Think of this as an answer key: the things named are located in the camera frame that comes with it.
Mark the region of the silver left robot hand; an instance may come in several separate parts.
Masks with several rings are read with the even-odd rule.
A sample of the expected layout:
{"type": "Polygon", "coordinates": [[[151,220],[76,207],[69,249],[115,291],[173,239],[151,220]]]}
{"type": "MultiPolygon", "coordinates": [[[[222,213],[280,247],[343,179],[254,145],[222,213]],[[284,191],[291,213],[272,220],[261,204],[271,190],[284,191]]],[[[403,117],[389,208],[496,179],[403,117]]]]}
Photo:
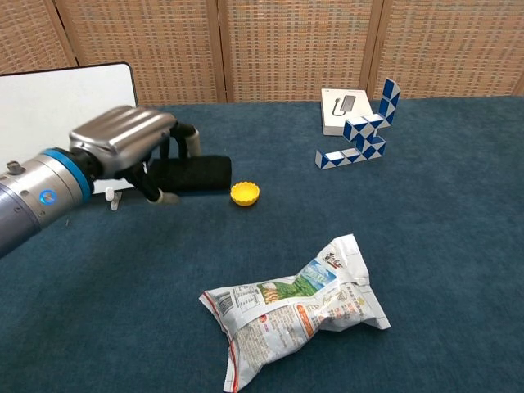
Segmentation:
{"type": "Polygon", "coordinates": [[[200,134],[174,115],[144,106],[117,106],[70,132],[70,151],[85,152],[95,160],[95,179],[125,179],[151,204],[173,205],[180,201],[174,192],[156,185],[146,169],[152,152],[169,157],[170,140],[179,146],[178,156],[201,155],[200,134]]]}

